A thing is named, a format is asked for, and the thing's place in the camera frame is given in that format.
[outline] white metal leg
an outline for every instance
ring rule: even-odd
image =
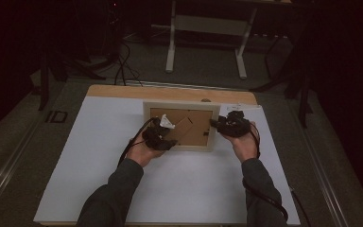
[[[166,73],[173,72],[173,62],[175,60],[175,17],[176,17],[176,1],[172,1],[172,17],[170,19],[170,44],[167,51]]]
[[[244,49],[246,48],[247,40],[250,36],[250,32],[251,32],[252,24],[255,19],[256,12],[257,12],[257,8],[254,8],[252,10],[250,20],[247,22],[246,30],[244,32],[243,41],[240,45],[240,48],[235,50],[235,59],[237,61],[238,75],[240,76],[241,79],[247,78],[246,67],[244,66],[244,60],[243,60],[243,53],[244,53]]]

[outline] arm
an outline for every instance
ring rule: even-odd
[[[251,131],[259,138],[257,130],[253,128],[255,123],[251,123]],[[232,143],[234,153],[241,162],[245,183],[281,204],[282,198],[279,191],[274,187],[262,162],[256,158],[258,150],[253,135],[247,133],[239,138],[227,135],[223,137]],[[246,206],[247,226],[287,226],[282,213],[276,207],[253,195],[249,190],[246,190]]]
[[[87,199],[77,226],[124,226],[132,196],[144,175],[143,167],[151,159],[164,154],[163,151],[148,148],[142,141],[140,134],[126,159],[109,178],[108,184],[100,186]]]

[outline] desk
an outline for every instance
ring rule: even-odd
[[[167,73],[173,72],[173,64],[175,59],[175,33],[176,30],[188,30],[197,32],[207,32],[215,34],[225,34],[241,36],[241,44],[235,49],[235,58],[238,68],[239,77],[241,79],[247,78],[246,68],[243,61],[243,53],[246,48],[247,40],[251,34],[251,28],[254,23],[254,19],[258,10],[258,7],[265,4],[273,4],[280,6],[293,7],[293,3],[290,0],[234,0],[228,1],[229,3],[238,3],[250,6],[250,11],[248,11],[249,19],[248,21],[242,20],[226,20],[221,18],[209,18],[201,16],[191,16],[182,15],[176,11],[177,0],[172,1],[171,8],[171,20],[170,20],[170,42],[169,49],[167,52],[167,61],[165,71]],[[307,4],[294,4],[295,7],[305,6]]]
[[[82,204],[115,169],[127,141],[144,123],[141,98],[256,104],[253,94],[213,90],[93,85],[78,113],[34,218],[43,225],[75,224]],[[281,192],[289,224],[300,224],[262,108],[245,111],[261,133],[261,160]],[[145,168],[129,224],[245,223],[241,167],[228,141],[216,135],[211,152],[169,151]]]

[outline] dark gray sleeve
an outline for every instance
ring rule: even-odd
[[[77,226],[124,226],[132,196],[144,170],[125,159],[108,180],[84,203]]]
[[[249,159],[242,164],[244,181],[253,189],[282,204],[282,197],[273,185],[269,173],[258,159]],[[282,213],[266,201],[246,190],[247,226],[287,226]]]

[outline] white tabletop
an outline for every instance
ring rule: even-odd
[[[222,104],[220,114],[226,115]],[[289,214],[299,225],[285,174],[262,108],[246,110],[261,134],[261,158]],[[144,124],[143,100],[86,96],[34,221],[76,222],[83,203],[115,171],[129,139]],[[127,218],[131,224],[239,224],[246,222],[238,159],[219,134],[211,152],[168,151],[151,161]]]

